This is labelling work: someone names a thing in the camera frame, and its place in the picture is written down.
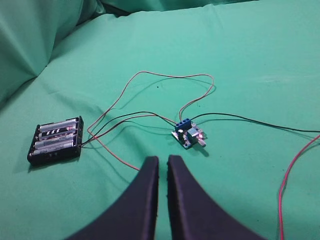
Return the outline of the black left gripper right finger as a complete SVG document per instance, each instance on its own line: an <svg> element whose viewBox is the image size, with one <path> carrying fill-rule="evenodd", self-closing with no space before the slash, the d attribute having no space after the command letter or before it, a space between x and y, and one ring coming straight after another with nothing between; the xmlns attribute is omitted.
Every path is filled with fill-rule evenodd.
<svg viewBox="0 0 320 240"><path fill-rule="evenodd" d="M173 240L262 240L225 212L179 155L168 157L167 200Z"/></svg>

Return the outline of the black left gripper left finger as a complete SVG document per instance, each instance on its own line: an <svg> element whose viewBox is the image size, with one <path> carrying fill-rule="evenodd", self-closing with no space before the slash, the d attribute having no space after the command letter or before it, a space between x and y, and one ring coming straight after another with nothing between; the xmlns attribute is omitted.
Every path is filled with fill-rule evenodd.
<svg viewBox="0 0 320 240"><path fill-rule="evenodd" d="M159 159L148 156L122 195L69 240L153 240L159 195Z"/></svg>

